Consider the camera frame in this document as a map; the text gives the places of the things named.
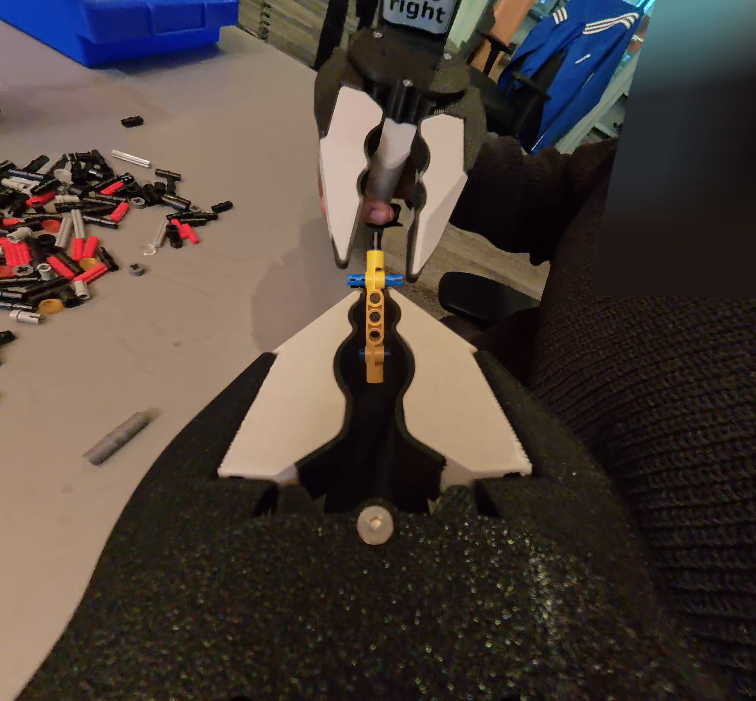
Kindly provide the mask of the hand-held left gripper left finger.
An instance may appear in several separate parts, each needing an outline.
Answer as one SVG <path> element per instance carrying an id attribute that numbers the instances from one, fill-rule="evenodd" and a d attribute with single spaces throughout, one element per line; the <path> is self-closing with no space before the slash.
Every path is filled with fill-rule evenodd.
<path id="1" fill-rule="evenodd" d="M 341 432 L 346 397 L 334 361 L 352 334 L 348 313 L 358 292 L 328 309 L 274 350 L 274 360 L 218 470 L 287 486 L 298 482 L 296 464 Z"/>

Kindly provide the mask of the yellow brick assembly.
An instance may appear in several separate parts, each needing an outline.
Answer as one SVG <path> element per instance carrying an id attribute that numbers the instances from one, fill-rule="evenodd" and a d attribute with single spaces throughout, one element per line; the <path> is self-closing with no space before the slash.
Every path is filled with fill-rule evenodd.
<path id="1" fill-rule="evenodd" d="M 352 289 L 364 290 L 365 347 L 362 359 L 366 368 L 368 384 L 382 384 L 386 360 L 385 338 L 385 291 L 401 287 L 402 274 L 391 274 L 385 270 L 385 256 L 380 249 L 366 253 L 366 268 L 362 274 L 349 274 L 347 285 Z"/>

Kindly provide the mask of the grey tube connector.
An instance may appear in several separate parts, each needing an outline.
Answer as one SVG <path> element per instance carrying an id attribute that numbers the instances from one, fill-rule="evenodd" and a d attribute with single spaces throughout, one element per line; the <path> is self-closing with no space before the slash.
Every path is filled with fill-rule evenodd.
<path id="1" fill-rule="evenodd" d="M 104 464 L 149 426 L 158 415 L 159 410 L 155 408 L 134 413 L 87 450 L 82 459 L 95 467 Z"/>

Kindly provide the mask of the blue striped jacket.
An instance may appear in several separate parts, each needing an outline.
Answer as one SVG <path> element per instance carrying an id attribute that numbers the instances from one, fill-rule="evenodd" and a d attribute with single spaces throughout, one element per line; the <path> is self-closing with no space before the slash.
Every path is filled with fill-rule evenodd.
<path id="1" fill-rule="evenodd" d="M 569 0 L 531 29 L 497 81 L 510 106 L 542 91 L 540 119 L 517 135 L 527 152 L 554 147 L 596 107 L 643 17 L 625 0 Z"/>

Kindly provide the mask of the black office chair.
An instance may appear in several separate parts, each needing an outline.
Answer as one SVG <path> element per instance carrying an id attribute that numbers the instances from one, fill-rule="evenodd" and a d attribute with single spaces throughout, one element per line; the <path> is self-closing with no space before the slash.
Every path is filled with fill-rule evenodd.
<path id="1" fill-rule="evenodd" d="M 438 300 L 444 311 L 480 331 L 541 305 L 539 300 L 498 280 L 462 271 L 449 271 L 441 276 Z"/>
<path id="2" fill-rule="evenodd" d="M 483 70 L 469 64 L 471 86 L 481 98 L 487 130 L 512 137 L 537 133 L 544 104 L 550 100 L 543 83 L 521 72 L 523 62 L 514 60 L 515 44 L 506 44 L 491 33 L 476 31 L 476 34 L 490 46 Z M 490 77 L 501 54 L 506 56 L 507 63 L 500 78 L 509 73 L 503 86 Z"/>

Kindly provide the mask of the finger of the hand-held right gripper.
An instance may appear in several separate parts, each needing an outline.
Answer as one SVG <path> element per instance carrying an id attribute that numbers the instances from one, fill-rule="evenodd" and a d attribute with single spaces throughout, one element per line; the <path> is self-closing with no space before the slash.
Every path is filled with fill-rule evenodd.
<path id="1" fill-rule="evenodd" d="M 339 88 L 326 135 L 320 139 L 319 167 L 326 223 L 338 268 L 350 262 L 364 220 L 364 185 L 383 129 L 383 109 L 371 96 Z"/>
<path id="2" fill-rule="evenodd" d="M 416 281 L 435 251 L 467 182 L 464 168 L 464 122 L 426 118 L 419 127 L 428 154 L 418 167 L 413 221 L 409 230 L 409 279 Z"/>

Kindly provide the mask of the pile of black red pins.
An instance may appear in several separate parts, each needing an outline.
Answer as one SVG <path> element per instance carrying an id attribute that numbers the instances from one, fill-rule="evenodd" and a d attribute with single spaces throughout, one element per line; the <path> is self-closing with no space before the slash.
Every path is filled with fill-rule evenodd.
<path id="1" fill-rule="evenodd" d="M 97 148 L 2 159 L 2 362 L 61 313 L 75 312 L 63 333 L 88 343 L 99 324 L 166 334 L 180 313 L 221 299 L 209 252 L 241 202 L 199 197 L 187 181 Z M 155 255 L 143 256 L 146 243 Z M 146 274 L 131 276 L 132 263 Z"/>

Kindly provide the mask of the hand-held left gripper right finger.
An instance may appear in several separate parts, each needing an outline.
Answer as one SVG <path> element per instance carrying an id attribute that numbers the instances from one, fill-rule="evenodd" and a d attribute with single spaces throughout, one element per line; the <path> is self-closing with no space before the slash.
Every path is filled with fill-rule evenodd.
<path id="1" fill-rule="evenodd" d="M 393 291 L 414 364 L 403 396 L 409 434 L 444 459 L 439 486 L 528 476 L 532 463 L 475 359 L 476 347 Z"/>

